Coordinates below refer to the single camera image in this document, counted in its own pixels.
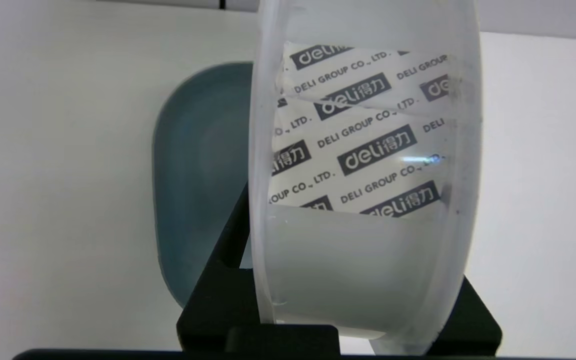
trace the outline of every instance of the black stand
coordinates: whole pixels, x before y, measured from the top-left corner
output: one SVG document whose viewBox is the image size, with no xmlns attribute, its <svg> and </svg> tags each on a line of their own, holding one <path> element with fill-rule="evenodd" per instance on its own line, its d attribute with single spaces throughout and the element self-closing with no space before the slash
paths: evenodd
<svg viewBox="0 0 576 360">
<path fill-rule="evenodd" d="M 339 333 L 329 325 L 268 325 L 259 323 L 251 269 L 240 269 L 249 236 L 248 187 L 241 193 L 203 273 L 176 324 L 183 352 L 30 350 L 16 360 L 309 360 L 373 356 L 341 356 Z M 457 303 L 432 356 L 494 356 L 501 329 L 464 278 Z M 416 360 L 418 357 L 378 358 Z"/>
</svg>

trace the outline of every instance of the black holder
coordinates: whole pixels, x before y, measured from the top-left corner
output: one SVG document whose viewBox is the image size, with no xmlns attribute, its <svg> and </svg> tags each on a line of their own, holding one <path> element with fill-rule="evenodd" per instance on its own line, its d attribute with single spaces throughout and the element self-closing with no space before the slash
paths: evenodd
<svg viewBox="0 0 576 360">
<path fill-rule="evenodd" d="M 250 234 L 246 186 L 176 324 L 186 352 L 339 356 L 333 326 L 262 325 L 251 269 L 240 269 Z M 494 356 L 501 328 L 464 277 L 448 322 L 428 356 Z"/>
</svg>

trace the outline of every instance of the paper label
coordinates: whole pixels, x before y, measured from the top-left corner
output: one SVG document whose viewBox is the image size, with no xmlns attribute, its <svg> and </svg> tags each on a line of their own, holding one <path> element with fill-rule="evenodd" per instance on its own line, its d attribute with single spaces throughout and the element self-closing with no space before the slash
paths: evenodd
<svg viewBox="0 0 576 360">
<path fill-rule="evenodd" d="M 269 203 L 432 216 L 455 145 L 449 74 L 447 54 L 287 42 Z"/>
</svg>

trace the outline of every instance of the white table surface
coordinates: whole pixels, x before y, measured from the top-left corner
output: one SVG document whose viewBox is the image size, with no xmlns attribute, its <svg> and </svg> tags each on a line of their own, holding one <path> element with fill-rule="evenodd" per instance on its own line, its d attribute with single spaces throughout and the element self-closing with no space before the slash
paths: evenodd
<svg viewBox="0 0 576 360">
<path fill-rule="evenodd" d="M 255 45 L 249 13 L 0 0 L 0 359 L 179 349 L 156 253 L 154 125 L 183 79 Z M 576 357 L 576 40 L 485 33 L 482 48 L 467 275 L 503 328 L 499 354 Z"/>
</svg>

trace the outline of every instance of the deli logo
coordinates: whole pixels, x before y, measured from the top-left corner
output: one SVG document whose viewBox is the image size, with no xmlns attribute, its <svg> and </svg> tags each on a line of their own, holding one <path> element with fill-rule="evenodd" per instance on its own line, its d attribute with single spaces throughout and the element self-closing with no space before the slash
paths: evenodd
<svg viewBox="0 0 576 360">
<path fill-rule="evenodd" d="M 386 75 L 381 72 L 339 91 L 335 91 L 322 98 L 322 100 L 333 101 L 334 103 L 357 105 L 362 101 L 374 98 L 392 88 L 393 87 L 390 82 L 388 82 Z M 339 114 L 340 112 L 345 112 L 350 109 L 350 106 L 339 107 L 333 104 L 315 104 L 315 109 L 317 110 L 319 118 L 324 121 L 329 117 L 336 116 L 336 114 Z"/>
<path fill-rule="evenodd" d="M 290 55 L 290 58 L 292 62 L 294 62 L 294 66 L 297 67 L 297 70 L 302 70 L 303 68 L 308 68 L 311 65 L 334 57 L 334 55 L 345 53 L 348 50 L 352 50 L 352 47 L 314 45 L 313 47 L 306 48 L 306 50 L 301 50 Z"/>
<path fill-rule="evenodd" d="M 301 208 L 310 208 L 314 210 L 328 210 L 329 212 L 333 212 L 332 205 L 330 204 L 330 199 L 327 195 L 318 198 L 317 200 L 313 200 L 305 205 L 300 206 Z"/>
<path fill-rule="evenodd" d="M 297 141 L 272 156 L 272 176 L 281 174 L 311 159 L 306 141 Z"/>
<path fill-rule="evenodd" d="M 336 159 L 339 161 L 343 175 L 349 176 L 380 160 L 384 160 L 391 155 L 410 148 L 416 143 L 417 139 L 412 129 L 410 129 L 410 125 L 405 125 L 366 142 L 349 152 L 343 153 Z"/>
<path fill-rule="evenodd" d="M 450 93 L 450 85 L 448 84 L 448 75 L 437 77 L 434 80 L 430 80 L 419 85 L 423 95 L 431 103 L 439 98 L 443 98 Z"/>
<path fill-rule="evenodd" d="M 439 192 L 435 182 L 431 180 L 370 209 L 363 210 L 361 214 L 399 218 L 438 200 L 440 200 Z"/>
</svg>

